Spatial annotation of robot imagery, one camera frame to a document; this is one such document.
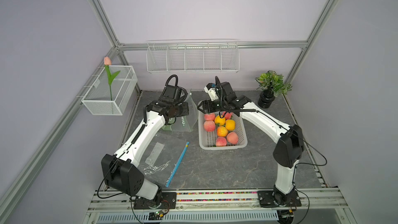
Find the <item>black plant vase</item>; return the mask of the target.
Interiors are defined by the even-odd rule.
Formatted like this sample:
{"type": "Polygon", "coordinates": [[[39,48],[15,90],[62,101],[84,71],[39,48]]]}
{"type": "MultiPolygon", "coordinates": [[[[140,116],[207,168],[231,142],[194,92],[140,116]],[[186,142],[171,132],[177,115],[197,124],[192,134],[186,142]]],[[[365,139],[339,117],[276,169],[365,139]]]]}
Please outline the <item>black plant vase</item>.
{"type": "Polygon", "coordinates": [[[260,93],[259,100],[258,100],[258,106],[260,108],[267,109],[271,106],[271,104],[275,100],[274,92],[271,90],[263,90],[260,93]]]}

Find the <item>pink artificial tulip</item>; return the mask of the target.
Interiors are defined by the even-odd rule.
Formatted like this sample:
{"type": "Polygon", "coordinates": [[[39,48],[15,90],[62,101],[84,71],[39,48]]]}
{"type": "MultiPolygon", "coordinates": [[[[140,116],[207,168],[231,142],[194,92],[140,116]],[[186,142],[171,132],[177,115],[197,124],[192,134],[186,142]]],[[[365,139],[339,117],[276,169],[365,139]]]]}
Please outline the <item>pink artificial tulip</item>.
{"type": "Polygon", "coordinates": [[[110,92],[110,100],[113,100],[113,93],[112,93],[112,83],[114,79],[119,75],[120,71],[116,71],[112,73],[110,71],[110,66],[112,65],[112,61],[109,57],[104,58],[104,68],[106,70],[107,74],[107,79],[108,79],[108,86],[109,86],[109,92],[110,92]]]}

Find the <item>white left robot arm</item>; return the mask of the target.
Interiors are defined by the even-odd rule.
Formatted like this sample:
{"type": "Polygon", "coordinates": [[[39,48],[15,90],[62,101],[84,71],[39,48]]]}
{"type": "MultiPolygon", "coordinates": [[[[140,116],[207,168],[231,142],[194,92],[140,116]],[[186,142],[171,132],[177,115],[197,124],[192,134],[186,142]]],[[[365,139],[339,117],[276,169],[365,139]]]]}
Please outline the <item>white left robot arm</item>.
{"type": "Polygon", "coordinates": [[[188,95],[182,87],[165,86],[158,100],[145,106],[143,120],[130,138],[113,155],[106,154],[102,158],[101,186],[107,185],[130,197],[160,202],[161,187],[145,179],[138,167],[157,132],[170,119],[189,115],[188,95]]]}

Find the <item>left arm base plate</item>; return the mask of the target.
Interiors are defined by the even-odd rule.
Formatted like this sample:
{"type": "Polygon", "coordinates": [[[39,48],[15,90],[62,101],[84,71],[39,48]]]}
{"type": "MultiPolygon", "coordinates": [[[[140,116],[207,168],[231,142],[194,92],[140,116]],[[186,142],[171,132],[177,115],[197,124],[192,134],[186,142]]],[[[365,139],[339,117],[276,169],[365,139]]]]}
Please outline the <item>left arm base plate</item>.
{"type": "Polygon", "coordinates": [[[177,193],[174,191],[160,192],[154,199],[149,200],[143,197],[137,197],[134,200],[134,209],[175,209],[177,203],[177,193]]]}

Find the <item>green artificial plant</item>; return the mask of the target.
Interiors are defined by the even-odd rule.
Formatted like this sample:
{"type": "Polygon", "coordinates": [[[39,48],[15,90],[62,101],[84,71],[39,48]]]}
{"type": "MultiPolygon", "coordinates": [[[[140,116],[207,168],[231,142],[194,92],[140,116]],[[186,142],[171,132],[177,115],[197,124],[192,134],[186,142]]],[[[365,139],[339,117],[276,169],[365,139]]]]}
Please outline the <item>green artificial plant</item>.
{"type": "Polygon", "coordinates": [[[262,73],[259,77],[256,77],[255,80],[259,84],[259,89],[262,91],[269,91],[273,93],[275,97],[287,94],[292,90],[291,84],[284,83],[283,74],[278,74],[275,71],[262,73]]]}

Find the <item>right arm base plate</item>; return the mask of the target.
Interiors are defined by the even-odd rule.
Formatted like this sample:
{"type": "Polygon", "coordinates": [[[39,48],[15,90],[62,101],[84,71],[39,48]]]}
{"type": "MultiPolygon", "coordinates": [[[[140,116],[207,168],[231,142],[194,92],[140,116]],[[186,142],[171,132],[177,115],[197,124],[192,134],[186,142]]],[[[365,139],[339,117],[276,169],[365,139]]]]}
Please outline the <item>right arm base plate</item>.
{"type": "Polygon", "coordinates": [[[296,190],[292,190],[287,195],[278,189],[258,191],[259,204],[263,208],[275,207],[301,207],[302,203],[296,190]]]}

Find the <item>clear bag with blue zipper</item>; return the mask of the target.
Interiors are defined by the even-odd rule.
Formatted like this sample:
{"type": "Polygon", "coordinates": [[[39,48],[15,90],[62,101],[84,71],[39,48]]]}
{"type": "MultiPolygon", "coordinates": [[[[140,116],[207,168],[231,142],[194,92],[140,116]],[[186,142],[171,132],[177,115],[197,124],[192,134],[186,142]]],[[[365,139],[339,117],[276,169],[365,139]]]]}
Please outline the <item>clear bag with blue zipper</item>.
{"type": "Polygon", "coordinates": [[[158,132],[144,151],[138,169],[145,179],[161,187],[170,186],[189,142],[158,132]]]}

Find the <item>yellow peach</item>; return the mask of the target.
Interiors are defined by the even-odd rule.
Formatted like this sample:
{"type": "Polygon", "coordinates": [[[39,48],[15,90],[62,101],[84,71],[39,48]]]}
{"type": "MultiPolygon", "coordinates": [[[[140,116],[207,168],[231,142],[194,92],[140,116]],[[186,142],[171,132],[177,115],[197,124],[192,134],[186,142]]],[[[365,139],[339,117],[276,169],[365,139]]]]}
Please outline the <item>yellow peach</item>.
{"type": "Polygon", "coordinates": [[[236,126],[236,123],[235,123],[234,120],[232,120],[232,119],[227,119],[227,120],[226,120],[225,128],[226,128],[228,131],[234,131],[234,130],[235,130],[235,126],[236,126]]]}
{"type": "Polygon", "coordinates": [[[214,119],[216,126],[224,126],[226,124],[226,119],[220,115],[217,115],[214,119]]]}

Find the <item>white vent grille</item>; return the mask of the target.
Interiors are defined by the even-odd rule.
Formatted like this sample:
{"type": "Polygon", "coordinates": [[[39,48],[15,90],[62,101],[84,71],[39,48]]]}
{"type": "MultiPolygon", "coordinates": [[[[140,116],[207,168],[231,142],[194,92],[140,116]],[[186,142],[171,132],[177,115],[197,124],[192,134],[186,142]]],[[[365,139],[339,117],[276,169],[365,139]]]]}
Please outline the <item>white vent grille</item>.
{"type": "Polygon", "coordinates": [[[170,211],[155,218],[152,212],[102,213],[97,224],[179,224],[278,221],[276,210],[251,211],[170,211]]]}

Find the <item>orange peach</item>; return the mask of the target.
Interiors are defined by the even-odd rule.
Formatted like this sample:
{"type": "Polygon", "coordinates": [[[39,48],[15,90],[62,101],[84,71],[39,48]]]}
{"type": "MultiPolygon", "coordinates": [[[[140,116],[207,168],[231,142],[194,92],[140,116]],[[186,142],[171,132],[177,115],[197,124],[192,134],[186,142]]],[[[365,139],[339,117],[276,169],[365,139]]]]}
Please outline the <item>orange peach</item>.
{"type": "Polygon", "coordinates": [[[224,126],[219,126],[217,128],[217,136],[218,137],[226,137],[229,134],[229,131],[226,127],[224,126]]]}

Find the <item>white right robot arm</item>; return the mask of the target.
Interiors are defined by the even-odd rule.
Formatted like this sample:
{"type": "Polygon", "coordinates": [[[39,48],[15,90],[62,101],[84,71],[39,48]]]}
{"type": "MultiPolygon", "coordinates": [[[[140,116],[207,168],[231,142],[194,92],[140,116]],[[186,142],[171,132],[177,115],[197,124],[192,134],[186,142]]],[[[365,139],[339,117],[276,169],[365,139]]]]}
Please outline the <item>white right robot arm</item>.
{"type": "Polygon", "coordinates": [[[267,203],[260,201],[263,207],[286,206],[296,199],[295,170],[304,152],[302,129],[296,124],[288,125],[277,120],[250,98],[237,96],[228,82],[209,83],[204,90],[210,99],[199,103],[201,113],[233,113],[254,124],[276,144],[273,157],[277,162],[277,178],[271,199],[267,203]]]}

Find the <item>white plastic perforated basket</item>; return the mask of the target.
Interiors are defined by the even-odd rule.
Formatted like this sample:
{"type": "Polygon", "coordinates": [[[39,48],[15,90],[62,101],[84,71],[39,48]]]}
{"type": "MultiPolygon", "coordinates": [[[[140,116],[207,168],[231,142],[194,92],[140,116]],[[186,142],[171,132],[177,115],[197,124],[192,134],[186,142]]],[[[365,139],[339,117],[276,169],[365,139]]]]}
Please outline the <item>white plastic perforated basket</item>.
{"type": "Polygon", "coordinates": [[[199,112],[199,144],[204,150],[228,150],[244,148],[248,144],[243,119],[232,115],[226,121],[218,114],[199,112]]]}

